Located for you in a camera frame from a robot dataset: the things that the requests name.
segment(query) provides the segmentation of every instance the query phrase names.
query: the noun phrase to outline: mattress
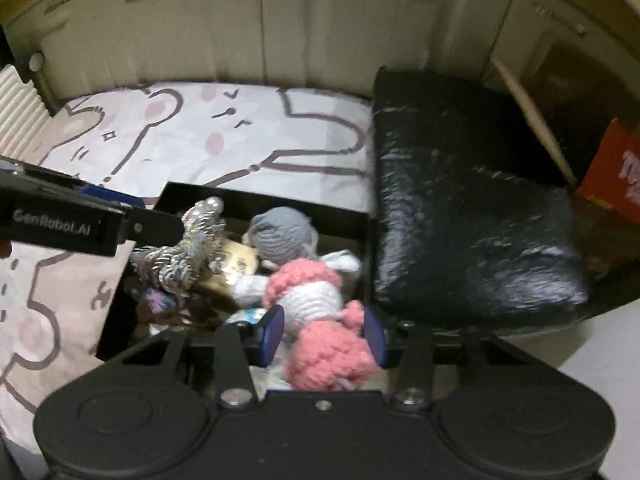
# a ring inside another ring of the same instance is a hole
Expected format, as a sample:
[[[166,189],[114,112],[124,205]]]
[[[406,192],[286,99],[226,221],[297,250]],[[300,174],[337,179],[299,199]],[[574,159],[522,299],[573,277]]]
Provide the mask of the mattress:
[[[69,101],[22,160],[141,196],[169,181],[368,211],[370,108],[308,89],[158,83]],[[46,466],[31,431],[54,389],[93,356],[132,244],[116,257],[14,244],[0,261],[0,427],[25,477]]]

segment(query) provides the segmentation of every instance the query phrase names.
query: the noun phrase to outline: wardrobe door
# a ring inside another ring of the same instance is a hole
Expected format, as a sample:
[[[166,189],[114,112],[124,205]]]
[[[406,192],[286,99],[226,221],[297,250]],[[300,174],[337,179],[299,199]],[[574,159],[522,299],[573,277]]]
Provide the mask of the wardrobe door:
[[[562,0],[513,0],[494,56],[522,81],[578,179],[613,119],[640,126],[640,61]],[[482,79],[504,89],[491,65]]]
[[[42,0],[6,27],[59,98],[162,80],[262,82],[260,0]]]
[[[267,81],[369,95],[381,66],[478,79],[510,0],[262,0]]]

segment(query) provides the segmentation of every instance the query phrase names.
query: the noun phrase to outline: black cushion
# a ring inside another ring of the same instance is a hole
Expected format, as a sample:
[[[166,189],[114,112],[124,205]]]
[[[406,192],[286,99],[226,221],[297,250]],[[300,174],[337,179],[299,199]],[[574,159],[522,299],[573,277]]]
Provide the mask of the black cushion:
[[[383,310],[437,328],[516,332],[586,316],[570,197],[549,185],[559,173],[510,97],[382,71],[374,126]]]

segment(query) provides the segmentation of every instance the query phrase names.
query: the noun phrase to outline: screw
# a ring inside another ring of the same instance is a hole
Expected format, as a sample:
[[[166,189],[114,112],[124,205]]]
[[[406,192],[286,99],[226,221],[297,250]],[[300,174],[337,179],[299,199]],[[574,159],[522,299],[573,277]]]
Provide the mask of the screw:
[[[396,399],[405,406],[415,406],[416,404],[423,404],[425,396],[424,391],[420,388],[407,388],[396,393]]]
[[[244,388],[229,388],[220,394],[220,400],[232,408],[244,406],[253,398],[254,394]]]
[[[238,332],[241,333],[241,334],[242,333],[250,334],[254,329],[254,326],[251,323],[249,323],[248,321],[245,321],[245,320],[236,321],[234,323],[234,325],[236,325],[238,327]]]
[[[536,4],[533,7],[540,16],[549,16],[551,14],[551,9],[549,9],[545,4]]]
[[[326,410],[330,410],[333,404],[330,400],[318,400],[316,402],[316,408],[321,412],[325,412]]]

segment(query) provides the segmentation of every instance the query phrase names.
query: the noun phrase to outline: pink yarn hair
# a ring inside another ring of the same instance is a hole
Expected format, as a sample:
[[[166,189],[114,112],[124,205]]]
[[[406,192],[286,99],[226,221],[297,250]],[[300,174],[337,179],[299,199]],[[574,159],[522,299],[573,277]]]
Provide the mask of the pink yarn hair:
[[[369,379],[379,368],[369,344],[358,336],[363,321],[362,304],[350,301],[342,316],[344,324],[334,320],[308,323],[300,332],[287,367],[293,389],[355,389]]]
[[[311,282],[329,282],[337,288],[342,287],[342,280],[338,274],[320,260],[299,258],[284,264],[269,278],[267,288],[262,298],[262,305],[269,308],[292,286],[304,285]]]

